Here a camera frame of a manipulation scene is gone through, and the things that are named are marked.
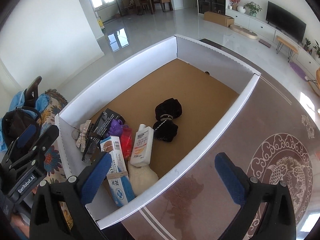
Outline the black television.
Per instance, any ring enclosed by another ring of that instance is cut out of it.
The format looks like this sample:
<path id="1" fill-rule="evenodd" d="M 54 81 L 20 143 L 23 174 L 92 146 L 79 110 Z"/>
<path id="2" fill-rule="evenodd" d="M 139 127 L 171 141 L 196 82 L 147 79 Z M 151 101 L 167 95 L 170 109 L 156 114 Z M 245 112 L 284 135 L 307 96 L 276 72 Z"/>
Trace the black television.
<path id="1" fill-rule="evenodd" d="M 302 42 L 306 23 L 282 7 L 268 1 L 266 21 L 285 32 L 297 42 Z"/>

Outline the red triangular pouch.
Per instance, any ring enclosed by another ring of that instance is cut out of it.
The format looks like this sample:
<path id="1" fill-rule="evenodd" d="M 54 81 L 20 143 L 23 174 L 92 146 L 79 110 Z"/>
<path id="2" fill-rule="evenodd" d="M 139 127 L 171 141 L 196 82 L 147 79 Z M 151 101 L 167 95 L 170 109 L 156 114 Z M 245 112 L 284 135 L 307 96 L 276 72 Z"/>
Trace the red triangular pouch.
<path id="1" fill-rule="evenodd" d="M 132 129 L 129 126 L 124 126 L 120 144 L 124 159 L 128 159 L 132 153 Z"/>

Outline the black fuzzy bow scrunchie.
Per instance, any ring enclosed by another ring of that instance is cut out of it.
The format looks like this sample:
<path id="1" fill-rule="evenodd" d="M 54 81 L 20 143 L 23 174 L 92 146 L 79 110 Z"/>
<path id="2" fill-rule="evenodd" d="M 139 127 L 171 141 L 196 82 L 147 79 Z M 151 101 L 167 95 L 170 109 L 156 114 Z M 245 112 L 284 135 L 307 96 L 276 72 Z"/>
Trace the black fuzzy bow scrunchie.
<path id="1" fill-rule="evenodd" d="M 178 126 L 174 120 L 182 115 L 182 106 L 177 99 L 170 98 L 155 108 L 156 122 L 153 124 L 153 137 L 164 142 L 172 142 Z"/>

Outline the purple toy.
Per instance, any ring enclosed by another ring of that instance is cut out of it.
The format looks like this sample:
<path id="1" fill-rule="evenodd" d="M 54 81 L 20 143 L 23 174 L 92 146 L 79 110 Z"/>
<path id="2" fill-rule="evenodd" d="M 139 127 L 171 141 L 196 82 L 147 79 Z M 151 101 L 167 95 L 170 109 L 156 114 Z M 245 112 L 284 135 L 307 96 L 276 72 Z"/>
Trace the purple toy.
<path id="1" fill-rule="evenodd" d="M 123 121 L 118 119 L 113 119 L 111 121 L 110 127 L 108 129 L 108 132 L 106 134 L 107 137 L 109 136 L 117 136 L 117 137 L 121 137 L 122 133 L 123 133 Z"/>

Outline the brown cardboard box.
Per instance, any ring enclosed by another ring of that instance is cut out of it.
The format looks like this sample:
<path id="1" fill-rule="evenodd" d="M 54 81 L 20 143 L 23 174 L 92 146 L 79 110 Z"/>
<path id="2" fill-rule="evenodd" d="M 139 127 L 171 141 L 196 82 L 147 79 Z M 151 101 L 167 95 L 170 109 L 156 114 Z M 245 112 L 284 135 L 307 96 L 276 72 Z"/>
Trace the brown cardboard box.
<path id="1" fill-rule="evenodd" d="M 234 18 L 211 11 L 204 13 L 204 20 L 227 28 L 234 24 Z"/>

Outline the green potted plant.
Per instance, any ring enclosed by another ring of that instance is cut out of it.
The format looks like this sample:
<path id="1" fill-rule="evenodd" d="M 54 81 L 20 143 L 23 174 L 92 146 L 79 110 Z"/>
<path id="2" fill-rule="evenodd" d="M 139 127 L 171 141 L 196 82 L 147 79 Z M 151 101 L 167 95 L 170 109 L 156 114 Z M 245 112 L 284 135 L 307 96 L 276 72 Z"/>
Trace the green potted plant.
<path id="1" fill-rule="evenodd" d="M 260 5 L 254 2 L 248 2 L 244 5 L 244 7 L 249 10 L 249 15 L 251 15 L 252 17 L 256 17 L 257 14 L 262 11 Z"/>

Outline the round beige floor mat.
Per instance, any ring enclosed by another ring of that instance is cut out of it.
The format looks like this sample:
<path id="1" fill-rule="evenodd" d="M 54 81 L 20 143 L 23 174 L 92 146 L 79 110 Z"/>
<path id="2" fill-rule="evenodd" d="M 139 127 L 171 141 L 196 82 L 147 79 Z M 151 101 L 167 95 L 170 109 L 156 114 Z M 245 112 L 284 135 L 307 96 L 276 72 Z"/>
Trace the round beige floor mat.
<path id="1" fill-rule="evenodd" d="M 236 25 L 236 24 L 231 24 L 229 26 L 229 28 L 232 31 L 234 31 L 236 33 L 239 33 L 239 34 L 241 34 L 241 35 L 243 35 L 243 36 L 245 36 L 247 38 L 250 38 L 250 39 L 253 39 L 253 40 L 257 40 L 258 39 L 258 35 L 255 32 L 253 32 L 253 31 L 251 31 L 249 29 L 246 29 L 246 28 L 244 28 L 242 26 L 239 26 L 239 25 Z"/>

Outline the white tv cabinet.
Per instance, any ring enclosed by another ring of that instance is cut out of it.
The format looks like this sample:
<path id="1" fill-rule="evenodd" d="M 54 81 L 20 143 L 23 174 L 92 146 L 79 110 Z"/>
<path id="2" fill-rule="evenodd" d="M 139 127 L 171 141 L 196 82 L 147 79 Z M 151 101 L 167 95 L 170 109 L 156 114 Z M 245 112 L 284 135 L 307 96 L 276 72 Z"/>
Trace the white tv cabinet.
<path id="1" fill-rule="evenodd" d="M 293 39 L 289 38 L 271 25 L 257 19 L 256 17 L 252 17 L 231 9 L 226 9 L 226 15 L 234 18 L 235 24 L 255 32 L 259 37 L 269 42 L 273 46 L 278 45 L 279 41 L 277 40 L 277 36 L 281 37 L 286 42 L 289 42 L 289 44 L 293 45 L 297 49 L 297 53 L 293 54 L 293 60 L 300 63 L 309 76 L 316 77 L 316 71 L 319 69 L 319 64 L 307 51 L 302 48 L 302 46 L 300 46 Z"/>

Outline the floral patterned cloth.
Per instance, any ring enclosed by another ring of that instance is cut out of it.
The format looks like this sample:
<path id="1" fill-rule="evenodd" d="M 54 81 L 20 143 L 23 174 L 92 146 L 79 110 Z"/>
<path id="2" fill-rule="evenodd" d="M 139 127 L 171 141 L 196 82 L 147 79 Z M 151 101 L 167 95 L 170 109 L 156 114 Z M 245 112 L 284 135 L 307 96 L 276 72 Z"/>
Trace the floral patterned cloth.
<path id="1" fill-rule="evenodd" d="M 48 99 L 48 105 L 41 113 L 41 132 L 44 138 L 42 150 L 44 152 L 43 167 L 47 172 L 45 180 L 48 183 L 63 183 L 66 175 L 57 144 L 58 131 L 55 125 L 55 116 L 67 105 L 67 100 L 55 89 L 47 90 L 44 95 Z"/>

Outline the black text box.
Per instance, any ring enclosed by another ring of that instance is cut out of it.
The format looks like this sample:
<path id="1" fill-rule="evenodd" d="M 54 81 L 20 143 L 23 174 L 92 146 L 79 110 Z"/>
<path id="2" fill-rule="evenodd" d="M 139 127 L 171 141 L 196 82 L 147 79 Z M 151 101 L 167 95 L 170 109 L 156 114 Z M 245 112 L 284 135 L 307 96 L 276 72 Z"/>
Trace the black text box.
<path id="1" fill-rule="evenodd" d="M 125 119 L 124 119 L 120 114 L 114 112 L 113 110 L 111 110 L 111 109 L 109 109 L 109 108 L 105 109 L 101 114 L 105 114 L 106 117 L 107 117 L 107 131 L 106 131 L 106 134 L 107 134 L 107 132 L 108 132 L 108 129 L 109 129 L 110 124 L 111 124 L 111 121 L 112 121 L 113 119 L 116 119 L 116 120 L 120 119 L 120 120 L 123 121 L 123 124 L 125 124 Z"/>

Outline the white sunscreen bottle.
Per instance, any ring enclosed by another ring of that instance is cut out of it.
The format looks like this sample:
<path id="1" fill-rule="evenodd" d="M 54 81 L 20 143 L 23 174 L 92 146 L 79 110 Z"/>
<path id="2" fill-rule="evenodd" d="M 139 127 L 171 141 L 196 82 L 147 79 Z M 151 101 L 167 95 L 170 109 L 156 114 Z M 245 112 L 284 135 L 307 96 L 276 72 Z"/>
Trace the white sunscreen bottle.
<path id="1" fill-rule="evenodd" d="M 150 164 L 154 130 L 150 126 L 140 124 L 136 132 L 130 164 L 142 167 Z"/>

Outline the cream knitted cloth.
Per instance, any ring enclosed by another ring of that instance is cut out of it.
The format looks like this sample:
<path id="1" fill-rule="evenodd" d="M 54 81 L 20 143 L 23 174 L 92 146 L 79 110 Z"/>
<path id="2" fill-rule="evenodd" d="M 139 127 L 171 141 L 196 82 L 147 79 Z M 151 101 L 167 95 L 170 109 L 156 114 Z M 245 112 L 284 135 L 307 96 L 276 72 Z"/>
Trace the cream knitted cloth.
<path id="1" fill-rule="evenodd" d="M 159 180 L 159 177 L 149 165 L 135 167 L 129 161 L 127 166 L 129 181 L 136 197 L 145 192 Z"/>

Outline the blue white toothpaste box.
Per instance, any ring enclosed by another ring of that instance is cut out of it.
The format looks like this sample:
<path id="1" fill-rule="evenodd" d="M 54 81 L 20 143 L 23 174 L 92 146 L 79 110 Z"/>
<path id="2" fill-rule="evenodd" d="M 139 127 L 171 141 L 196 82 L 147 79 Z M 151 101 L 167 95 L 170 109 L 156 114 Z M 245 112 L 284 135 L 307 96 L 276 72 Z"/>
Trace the blue white toothpaste box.
<path id="1" fill-rule="evenodd" d="M 111 155 L 111 167 L 106 178 L 115 204 L 122 207 L 132 201 L 135 194 L 129 181 L 120 138 L 109 136 L 100 142 L 100 148 Z"/>

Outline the green plant right of tv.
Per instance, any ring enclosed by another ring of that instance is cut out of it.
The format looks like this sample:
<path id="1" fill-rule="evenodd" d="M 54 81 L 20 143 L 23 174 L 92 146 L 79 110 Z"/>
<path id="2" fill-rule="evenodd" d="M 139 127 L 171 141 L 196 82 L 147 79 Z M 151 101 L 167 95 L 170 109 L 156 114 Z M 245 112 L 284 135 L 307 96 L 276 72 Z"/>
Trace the green plant right of tv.
<path id="1" fill-rule="evenodd" d="M 316 52 L 316 56 L 318 58 L 320 58 L 320 46 L 319 46 L 319 43 L 317 41 L 315 41 L 316 44 L 313 46 L 313 48 L 315 49 L 315 52 Z"/>

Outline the black eyeglasses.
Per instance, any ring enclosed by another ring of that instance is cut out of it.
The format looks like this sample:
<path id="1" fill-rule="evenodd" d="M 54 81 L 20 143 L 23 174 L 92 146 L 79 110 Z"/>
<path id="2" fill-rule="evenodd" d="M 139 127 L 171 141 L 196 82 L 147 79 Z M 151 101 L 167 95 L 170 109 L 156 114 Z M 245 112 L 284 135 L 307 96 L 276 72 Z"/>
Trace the black eyeglasses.
<path id="1" fill-rule="evenodd" d="M 82 161 L 89 162 L 92 154 L 95 152 L 100 140 L 102 140 L 107 131 L 107 117 L 101 114 L 96 123 L 90 124 L 85 134 L 86 146 L 82 154 Z"/>

